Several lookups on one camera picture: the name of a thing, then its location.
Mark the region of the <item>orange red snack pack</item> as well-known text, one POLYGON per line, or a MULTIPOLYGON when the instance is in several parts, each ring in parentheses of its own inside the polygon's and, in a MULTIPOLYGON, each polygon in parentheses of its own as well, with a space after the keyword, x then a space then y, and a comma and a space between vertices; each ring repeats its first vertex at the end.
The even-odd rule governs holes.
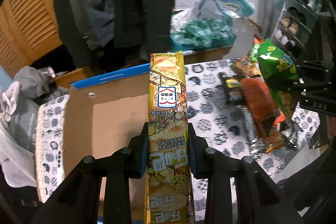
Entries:
POLYGON ((285 145, 281 124, 286 118, 273 100, 261 77, 240 80, 248 111, 252 114, 257 136, 264 144, 264 153, 278 150, 285 145))

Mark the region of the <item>orange green Wangwang snack bag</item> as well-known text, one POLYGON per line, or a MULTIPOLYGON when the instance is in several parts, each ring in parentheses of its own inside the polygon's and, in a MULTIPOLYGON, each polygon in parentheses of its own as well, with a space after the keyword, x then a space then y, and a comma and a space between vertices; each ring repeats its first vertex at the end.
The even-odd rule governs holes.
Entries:
POLYGON ((256 35, 253 36, 252 49, 250 50, 248 54, 252 63, 255 63, 257 61, 258 49, 260 45, 264 42, 265 40, 260 38, 259 36, 256 36, 256 35))

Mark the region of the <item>black yellow snack pack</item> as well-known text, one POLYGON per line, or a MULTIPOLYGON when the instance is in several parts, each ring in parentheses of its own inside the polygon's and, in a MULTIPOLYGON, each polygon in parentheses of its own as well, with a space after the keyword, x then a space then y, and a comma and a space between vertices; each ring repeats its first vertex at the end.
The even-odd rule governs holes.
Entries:
POLYGON ((219 79, 221 80, 227 103, 238 104, 243 101, 242 83, 240 82, 242 77, 220 73, 219 79))

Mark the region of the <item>yellow biscuit box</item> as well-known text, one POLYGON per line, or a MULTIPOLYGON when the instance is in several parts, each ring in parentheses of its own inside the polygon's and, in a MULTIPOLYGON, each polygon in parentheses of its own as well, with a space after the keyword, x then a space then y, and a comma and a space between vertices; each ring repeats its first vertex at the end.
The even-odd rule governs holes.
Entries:
POLYGON ((182 52, 150 57, 145 223, 194 223, 182 52))

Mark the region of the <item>grey towel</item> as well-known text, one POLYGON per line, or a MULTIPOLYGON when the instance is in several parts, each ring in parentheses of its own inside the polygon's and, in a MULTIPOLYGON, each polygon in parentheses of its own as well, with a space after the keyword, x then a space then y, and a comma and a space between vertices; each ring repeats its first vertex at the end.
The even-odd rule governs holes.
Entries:
POLYGON ((10 132, 9 122, 21 93, 18 81, 11 83, 7 91, 1 91, 1 168, 7 184, 13 188, 37 186, 35 153, 21 147, 10 132))

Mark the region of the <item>shoe rack with shoes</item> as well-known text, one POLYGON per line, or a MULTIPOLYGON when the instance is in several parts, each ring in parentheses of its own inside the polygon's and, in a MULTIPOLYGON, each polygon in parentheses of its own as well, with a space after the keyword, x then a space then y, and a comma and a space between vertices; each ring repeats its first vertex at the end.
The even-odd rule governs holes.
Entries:
POLYGON ((285 0, 271 36, 272 42, 297 59, 313 33, 322 0, 285 0))

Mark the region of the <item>cardboard box with blue flap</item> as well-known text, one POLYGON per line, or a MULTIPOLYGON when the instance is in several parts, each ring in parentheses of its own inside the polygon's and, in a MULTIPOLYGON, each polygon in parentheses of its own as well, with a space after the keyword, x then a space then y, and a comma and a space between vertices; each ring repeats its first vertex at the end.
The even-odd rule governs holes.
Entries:
MULTIPOLYGON (((129 145, 148 120, 149 65, 138 65, 74 83, 66 105, 63 166, 66 177, 88 155, 96 159, 129 145)), ((102 180, 98 219, 103 218, 102 180)), ((143 223, 145 174, 129 180, 131 223, 143 223)))

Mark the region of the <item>cat pattern bedsheet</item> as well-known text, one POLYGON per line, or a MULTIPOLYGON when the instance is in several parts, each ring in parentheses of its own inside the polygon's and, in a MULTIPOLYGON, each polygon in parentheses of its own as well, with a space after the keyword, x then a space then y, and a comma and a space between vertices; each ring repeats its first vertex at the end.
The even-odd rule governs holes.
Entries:
MULTIPOLYGON (((226 102, 220 73, 232 75, 232 60, 189 64, 185 67, 187 116, 197 135, 210 147, 240 159, 250 154, 244 115, 226 102)), ((39 196, 46 202, 62 183, 66 105, 70 94, 55 98, 39 109, 35 147, 39 196)))

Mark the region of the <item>blue plastic bag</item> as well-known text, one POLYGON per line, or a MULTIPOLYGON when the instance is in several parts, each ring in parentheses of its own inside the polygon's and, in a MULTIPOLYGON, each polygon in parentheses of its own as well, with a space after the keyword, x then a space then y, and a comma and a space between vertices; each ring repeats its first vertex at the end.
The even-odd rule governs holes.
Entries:
POLYGON ((255 5, 248 0, 201 0, 197 6, 198 16, 220 15, 231 18, 250 17, 255 5))

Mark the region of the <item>bag of teal packets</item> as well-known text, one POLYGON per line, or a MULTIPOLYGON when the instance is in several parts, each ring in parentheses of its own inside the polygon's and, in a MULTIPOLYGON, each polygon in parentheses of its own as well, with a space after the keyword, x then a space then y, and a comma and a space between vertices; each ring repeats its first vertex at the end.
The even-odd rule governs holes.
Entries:
POLYGON ((186 9, 171 17, 170 39, 173 52, 199 52, 232 46, 236 34, 231 17, 197 17, 192 9, 186 9))

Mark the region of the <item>wooden louvered door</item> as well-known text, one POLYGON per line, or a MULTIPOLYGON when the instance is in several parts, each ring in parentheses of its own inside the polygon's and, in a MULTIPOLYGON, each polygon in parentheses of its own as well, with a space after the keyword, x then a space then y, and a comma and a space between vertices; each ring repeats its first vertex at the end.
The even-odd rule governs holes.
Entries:
POLYGON ((61 45, 53 0, 3 1, 1 67, 11 78, 61 45))

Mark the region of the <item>dark hanging coat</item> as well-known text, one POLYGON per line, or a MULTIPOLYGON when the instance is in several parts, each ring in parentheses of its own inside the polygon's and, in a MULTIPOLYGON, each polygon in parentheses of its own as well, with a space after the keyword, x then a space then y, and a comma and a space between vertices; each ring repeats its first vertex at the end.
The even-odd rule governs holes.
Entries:
POLYGON ((173 6, 174 0, 115 0, 116 47, 147 56, 169 52, 173 6))

